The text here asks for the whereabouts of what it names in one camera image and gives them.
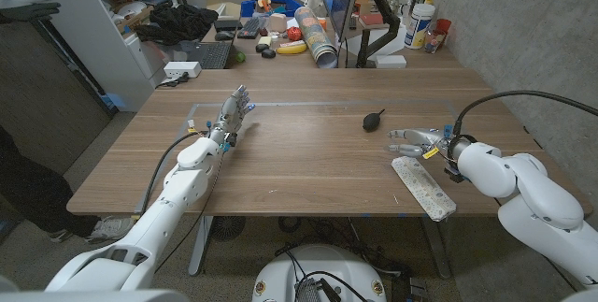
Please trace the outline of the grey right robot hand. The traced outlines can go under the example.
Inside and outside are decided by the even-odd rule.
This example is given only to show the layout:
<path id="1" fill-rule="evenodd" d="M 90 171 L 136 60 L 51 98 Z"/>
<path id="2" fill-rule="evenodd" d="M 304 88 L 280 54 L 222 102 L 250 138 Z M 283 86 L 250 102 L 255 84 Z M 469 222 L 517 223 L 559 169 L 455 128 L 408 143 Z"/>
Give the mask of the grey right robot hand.
<path id="1" fill-rule="evenodd" d="M 391 130 L 388 136 L 406 141 L 402 144 L 390 144 L 387 148 L 388 151 L 398 152 L 403 156 L 429 158 L 435 148 L 438 148 L 438 152 L 443 154 L 447 154 L 448 151 L 449 141 L 445 138 L 443 132 L 438 129 L 396 129 Z"/>

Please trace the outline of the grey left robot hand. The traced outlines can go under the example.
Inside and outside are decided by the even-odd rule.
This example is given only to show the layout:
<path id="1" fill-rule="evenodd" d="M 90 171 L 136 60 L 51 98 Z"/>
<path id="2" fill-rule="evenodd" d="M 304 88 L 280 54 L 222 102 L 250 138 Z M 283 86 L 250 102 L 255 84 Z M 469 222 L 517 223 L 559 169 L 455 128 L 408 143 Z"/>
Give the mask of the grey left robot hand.
<path id="1" fill-rule="evenodd" d="M 222 104 L 219 116 L 209 131 L 209 138 L 218 144 L 228 143 L 234 147 L 245 115 L 254 108 L 246 86 L 240 85 Z"/>

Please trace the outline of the person gloved hand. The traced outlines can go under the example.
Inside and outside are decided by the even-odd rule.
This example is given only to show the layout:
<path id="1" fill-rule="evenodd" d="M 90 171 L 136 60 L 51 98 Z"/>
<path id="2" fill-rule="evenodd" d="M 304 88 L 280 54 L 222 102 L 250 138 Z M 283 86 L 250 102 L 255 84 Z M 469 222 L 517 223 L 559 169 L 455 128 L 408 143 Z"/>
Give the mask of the person gloved hand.
<path id="1" fill-rule="evenodd" d="M 1 23 L 47 21 L 60 6 L 55 0 L 1 0 Z"/>

